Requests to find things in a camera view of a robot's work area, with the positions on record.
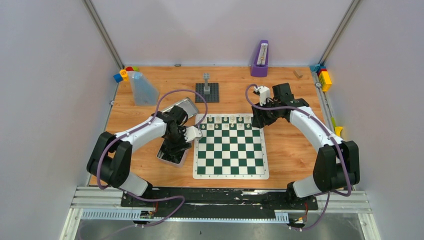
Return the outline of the metal tin with black pieces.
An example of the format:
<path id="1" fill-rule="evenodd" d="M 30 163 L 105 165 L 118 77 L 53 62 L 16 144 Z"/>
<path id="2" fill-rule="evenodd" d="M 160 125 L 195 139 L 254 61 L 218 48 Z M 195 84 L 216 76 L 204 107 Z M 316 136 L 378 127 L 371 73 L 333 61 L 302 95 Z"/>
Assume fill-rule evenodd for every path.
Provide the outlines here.
<path id="1" fill-rule="evenodd" d="M 191 142 L 172 143 L 168 139 L 164 139 L 156 157 L 166 164 L 182 168 L 191 148 Z"/>

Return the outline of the green white chess mat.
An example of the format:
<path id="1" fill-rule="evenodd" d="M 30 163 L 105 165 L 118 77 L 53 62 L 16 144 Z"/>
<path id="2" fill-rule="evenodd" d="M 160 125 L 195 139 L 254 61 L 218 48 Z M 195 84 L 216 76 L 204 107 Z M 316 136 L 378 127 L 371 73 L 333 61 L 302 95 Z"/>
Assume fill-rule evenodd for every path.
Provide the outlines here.
<path id="1" fill-rule="evenodd" d="M 264 131 L 251 113 L 197 115 L 202 138 L 194 141 L 193 178 L 267 180 L 270 176 Z"/>

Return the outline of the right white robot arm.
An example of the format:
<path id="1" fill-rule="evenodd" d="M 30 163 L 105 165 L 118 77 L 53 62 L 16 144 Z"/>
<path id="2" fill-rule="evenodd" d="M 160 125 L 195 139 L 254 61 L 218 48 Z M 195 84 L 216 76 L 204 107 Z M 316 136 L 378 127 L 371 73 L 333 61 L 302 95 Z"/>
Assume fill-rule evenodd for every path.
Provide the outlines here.
<path id="1" fill-rule="evenodd" d="M 298 209 L 306 198 L 322 193 L 347 188 L 345 196 L 360 182 L 359 147 L 353 141 L 343 140 L 333 133 L 314 113 L 303 98 L 295 98 L 289 83 L 268 88 L 250 84 L 248 89 L 259 97 L 258 103 L 251 104 L 252 126 L 264 128 L 285 119 L 295 126 L 315 149 L 317 156 L 312 174 L 287 185 L 286 204 Z"/>

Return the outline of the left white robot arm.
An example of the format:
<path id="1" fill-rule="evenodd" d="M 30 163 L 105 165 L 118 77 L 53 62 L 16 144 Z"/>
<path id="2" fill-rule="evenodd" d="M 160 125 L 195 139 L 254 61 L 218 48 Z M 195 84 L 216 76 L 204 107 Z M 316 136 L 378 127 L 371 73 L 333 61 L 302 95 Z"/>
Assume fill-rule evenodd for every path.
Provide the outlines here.
<path id="1" fill-rule="evenodd" d="M 152 184 L 130 172 L 132 154 L 150 141 L 163 138 L 160 158 L 168 163 L 180 164 L 192 146 L 185 138 L 187 119 L 187 112 L 174 106 L 168 112 L 152 114 L 127 132 L 103 132 L 94 146 L 86 170 L 98 175 L 109 186 L 132 193 L 140 206 L 149 206 L 153 201 L 153 193 L 149 190 Z"/>

